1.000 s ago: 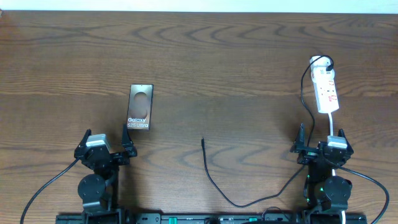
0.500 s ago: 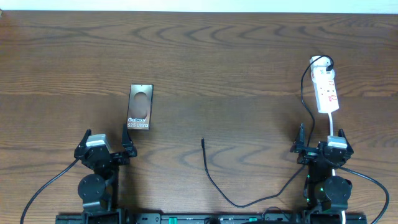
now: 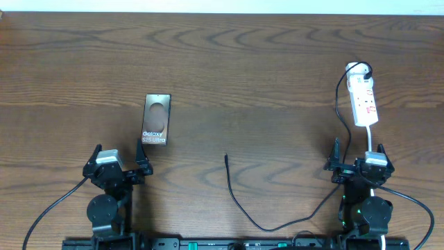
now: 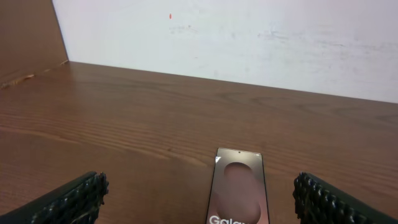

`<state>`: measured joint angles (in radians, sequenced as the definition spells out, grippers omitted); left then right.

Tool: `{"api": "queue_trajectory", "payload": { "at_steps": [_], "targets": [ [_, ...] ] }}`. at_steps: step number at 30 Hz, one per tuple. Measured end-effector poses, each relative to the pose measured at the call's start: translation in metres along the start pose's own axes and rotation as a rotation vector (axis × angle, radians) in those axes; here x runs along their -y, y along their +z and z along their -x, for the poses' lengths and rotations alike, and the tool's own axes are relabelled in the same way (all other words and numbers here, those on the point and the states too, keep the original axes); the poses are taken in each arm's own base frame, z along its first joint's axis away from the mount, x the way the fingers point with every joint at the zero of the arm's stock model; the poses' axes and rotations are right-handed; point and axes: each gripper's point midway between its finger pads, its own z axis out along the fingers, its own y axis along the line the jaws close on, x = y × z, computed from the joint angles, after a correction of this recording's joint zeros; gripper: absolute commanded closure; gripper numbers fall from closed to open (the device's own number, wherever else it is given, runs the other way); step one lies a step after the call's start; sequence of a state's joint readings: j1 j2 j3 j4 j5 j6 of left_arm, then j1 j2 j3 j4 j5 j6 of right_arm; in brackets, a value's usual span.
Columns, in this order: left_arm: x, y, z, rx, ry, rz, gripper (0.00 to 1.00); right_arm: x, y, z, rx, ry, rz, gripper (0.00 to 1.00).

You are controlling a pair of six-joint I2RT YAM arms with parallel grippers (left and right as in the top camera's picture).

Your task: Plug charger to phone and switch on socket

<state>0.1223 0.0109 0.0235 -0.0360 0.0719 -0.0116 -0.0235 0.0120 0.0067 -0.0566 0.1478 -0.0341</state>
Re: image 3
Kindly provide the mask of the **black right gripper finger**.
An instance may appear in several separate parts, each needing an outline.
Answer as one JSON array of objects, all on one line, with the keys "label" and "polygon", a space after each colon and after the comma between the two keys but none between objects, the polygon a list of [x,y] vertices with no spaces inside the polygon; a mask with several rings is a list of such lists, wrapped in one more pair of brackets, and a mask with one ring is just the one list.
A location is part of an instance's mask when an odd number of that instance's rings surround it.
[{"label": "black right gripper finger", "polygon": [[389,157],[388,157],[387,154],[386,154],[386,151],[385,151],[385,149],[384,149],[383,144],[378,144],[378,145],[377,145],[377,153],[380,153],[380,154],[384,155],[385,160],[387,161],[387,165],[390,165],[390,164],[391,164],[391,161],[389,160]]},{"label": "black right gripper finger", "polygon": [[338,138],[336,138],[334,141],[328,160],[333,163],[340,162],[340,141]]}]

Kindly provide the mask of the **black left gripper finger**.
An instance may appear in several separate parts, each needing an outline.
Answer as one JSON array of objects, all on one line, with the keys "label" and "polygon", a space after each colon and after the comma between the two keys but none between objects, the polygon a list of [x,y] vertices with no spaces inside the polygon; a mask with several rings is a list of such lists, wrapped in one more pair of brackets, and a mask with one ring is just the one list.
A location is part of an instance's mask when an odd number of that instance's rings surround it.
[{"label": "black left gripper finger", "polygon": [[150,162],[146,157],[146,154],[144,153],[144,148],[141,139],[137,140],[136,150],[137,151],[136,151],[135,162],[139,165],[141,169],[149,170]]},{"label": "black left gripper finger", "polygon": [[89,166],[94,166],[96,164],[97,156],[98,156],[99,152],[101,152],[101,151],[102,151],[102,145],[97,144],[95,147],[95,150],[93,151],[93,154],[89,158]]}]

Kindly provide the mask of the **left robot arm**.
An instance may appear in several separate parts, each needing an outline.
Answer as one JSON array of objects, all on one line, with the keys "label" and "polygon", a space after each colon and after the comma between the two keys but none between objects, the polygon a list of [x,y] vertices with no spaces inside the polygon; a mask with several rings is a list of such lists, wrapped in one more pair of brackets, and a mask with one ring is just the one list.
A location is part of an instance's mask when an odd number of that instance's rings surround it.
[{"label": "left robot arm", "polygon": [[83,176],[104,191],[87,206],[92,223],[93,249],[147,249],[150,244],[141,233],[132,230],[133,187],[145,183],[153,173],[142,141],[137,141],[134,170],[122,170],[116,149],[102,150],[98,144],[83,167]]}]

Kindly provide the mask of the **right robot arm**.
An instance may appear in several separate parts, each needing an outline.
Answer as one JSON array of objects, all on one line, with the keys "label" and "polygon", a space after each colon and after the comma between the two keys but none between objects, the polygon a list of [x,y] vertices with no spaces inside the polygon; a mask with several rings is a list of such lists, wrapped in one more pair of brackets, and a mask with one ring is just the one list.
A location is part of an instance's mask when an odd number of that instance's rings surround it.
[{"label": "right robot arm", "polygon": [[343,186],[339,208],[343,232],[334,241],[339,249],[383,249],[383,237],[388,233],[393,204],[374,195],[374,189],[385,184],[394,166],[380,144],[377,151],[367,151],[351,165],[341,162],[339,140],[323,169],[332,172],[331,181]]}]

